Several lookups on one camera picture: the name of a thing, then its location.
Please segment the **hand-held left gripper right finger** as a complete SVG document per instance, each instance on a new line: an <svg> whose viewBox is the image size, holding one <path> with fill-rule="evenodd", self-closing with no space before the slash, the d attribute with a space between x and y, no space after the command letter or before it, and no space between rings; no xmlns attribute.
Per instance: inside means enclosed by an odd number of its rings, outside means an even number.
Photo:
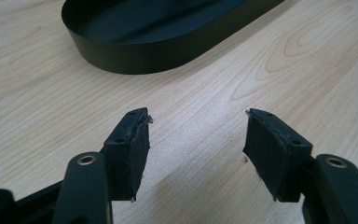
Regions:
<svg viewBox="0 0 358 224"><path fill-rule="evenodd" d="M298 202L312 143L272 113L250 108L247 115L244 154L274 201Z"/></svg>

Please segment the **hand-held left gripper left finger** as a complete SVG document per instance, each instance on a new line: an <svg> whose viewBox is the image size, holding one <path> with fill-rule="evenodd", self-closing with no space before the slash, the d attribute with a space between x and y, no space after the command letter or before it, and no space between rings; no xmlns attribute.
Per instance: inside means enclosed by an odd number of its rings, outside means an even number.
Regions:
<svg viewBox="0 0 358 224"><path fill-rule="evenodd" d="M150 120L146 107L134 109L122 118L103 143L101 152L105 156L111 201L136 200L150 149Z"/></svg>

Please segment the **black oval metal tray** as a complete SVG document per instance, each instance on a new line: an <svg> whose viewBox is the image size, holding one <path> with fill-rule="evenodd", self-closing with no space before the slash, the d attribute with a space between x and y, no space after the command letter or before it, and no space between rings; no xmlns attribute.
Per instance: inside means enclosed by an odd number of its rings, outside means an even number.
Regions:
<svg viewBox="0 0 358 224"><path fill-rule="evenodd" d="M284 0L65 0L62 22L81 56L142 75L189 63Z"/></svg>

